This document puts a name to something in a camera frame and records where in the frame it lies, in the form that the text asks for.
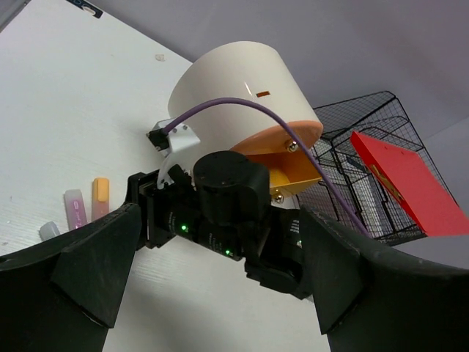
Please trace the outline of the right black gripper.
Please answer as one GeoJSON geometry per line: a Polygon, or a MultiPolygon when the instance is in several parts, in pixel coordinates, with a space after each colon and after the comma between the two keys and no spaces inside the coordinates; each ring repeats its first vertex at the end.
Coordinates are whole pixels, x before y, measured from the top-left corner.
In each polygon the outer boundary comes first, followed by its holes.
{"type": "Polygon", "coordinates": [[[269,171],[233,151],[200,158],[188,173],[178,164],[128,178],[126,201],[141,209],[139,246],[160,248],[179,236],[239,261],[260,260],[268,231],[269,171]]]}

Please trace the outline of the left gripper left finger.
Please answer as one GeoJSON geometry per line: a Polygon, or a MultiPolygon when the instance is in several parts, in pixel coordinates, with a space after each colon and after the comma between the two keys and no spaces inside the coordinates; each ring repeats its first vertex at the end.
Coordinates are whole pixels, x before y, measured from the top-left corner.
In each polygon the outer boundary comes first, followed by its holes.
{"type": "Polygon", "coordinates": [[[1,257],[2,351],[101,351],[141,231],[138,205],[1,257]]]}

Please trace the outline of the cream round drawer box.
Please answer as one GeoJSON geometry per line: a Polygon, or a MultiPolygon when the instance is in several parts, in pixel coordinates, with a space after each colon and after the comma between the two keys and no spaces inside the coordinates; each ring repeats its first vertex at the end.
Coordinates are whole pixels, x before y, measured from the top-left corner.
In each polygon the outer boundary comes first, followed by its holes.
{"type": "MultiPolygon", "coordinates": [[[[276,113],[307,147],[323,125],[280,54],[268,45],[240,41],[197,59],[171,93],[169,115],[176,118],[216,98],[241,98],[276,113]]],[[[291,136],[271,117],[237,104],[213,106],[186,120],[199,137],[199,155],[219,150],[242,153],[270,172],[275,198],[299,194],[322,178],[291,136]]]]}

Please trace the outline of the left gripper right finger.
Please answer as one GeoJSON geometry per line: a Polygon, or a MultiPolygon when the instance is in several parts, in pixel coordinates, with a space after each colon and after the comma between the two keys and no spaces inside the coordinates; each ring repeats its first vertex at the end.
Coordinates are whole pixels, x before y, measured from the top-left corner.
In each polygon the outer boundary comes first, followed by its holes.
{"type": "Polygon", "coordinates": [[[332,351],[466,351],[468,271],[300,211],[306,276],[332,351]]]}

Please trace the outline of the pink highlighter pen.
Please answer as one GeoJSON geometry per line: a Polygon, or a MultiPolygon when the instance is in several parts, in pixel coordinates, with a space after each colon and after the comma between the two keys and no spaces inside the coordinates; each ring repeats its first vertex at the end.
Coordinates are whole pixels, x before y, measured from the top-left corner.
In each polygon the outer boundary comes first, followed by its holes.
{"type": "Polygon", "coordinates": [[[88,224],[83,195],[79,189],[67,190],[64,193],[64,206],[69,231],[88,224]]]}

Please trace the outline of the green highlighter pen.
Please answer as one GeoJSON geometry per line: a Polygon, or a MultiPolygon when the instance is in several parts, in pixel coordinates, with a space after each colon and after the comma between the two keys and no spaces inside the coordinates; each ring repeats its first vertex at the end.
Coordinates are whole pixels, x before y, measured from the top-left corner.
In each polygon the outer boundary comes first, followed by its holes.
{"type": "Polygon", "coordinates": [[[42,242],[49,241],[52,238],[58,237],[61,235],[59,228],[53,221],[45,223],[39,229],[39,236],[42,242]]]}

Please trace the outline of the red paper folder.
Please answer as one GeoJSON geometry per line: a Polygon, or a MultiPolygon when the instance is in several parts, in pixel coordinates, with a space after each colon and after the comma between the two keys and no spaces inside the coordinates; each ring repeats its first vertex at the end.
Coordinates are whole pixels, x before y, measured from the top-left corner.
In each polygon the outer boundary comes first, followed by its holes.
{"type": "Polygon", "coordinates": [[[356,131],[350,142],[366,167],[425,235],[468,234],[468,217],[418,153],[356,131]]]}

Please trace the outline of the orange highlighter pen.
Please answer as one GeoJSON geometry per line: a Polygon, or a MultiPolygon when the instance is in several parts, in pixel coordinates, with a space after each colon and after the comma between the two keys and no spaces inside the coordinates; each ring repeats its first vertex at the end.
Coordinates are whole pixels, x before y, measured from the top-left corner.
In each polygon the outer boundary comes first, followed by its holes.
{"type": "Polygon", "coordinates": [[[92,182],[92,220],[109,213],[110,183],[105,177],[97,177],[92,182]]]}

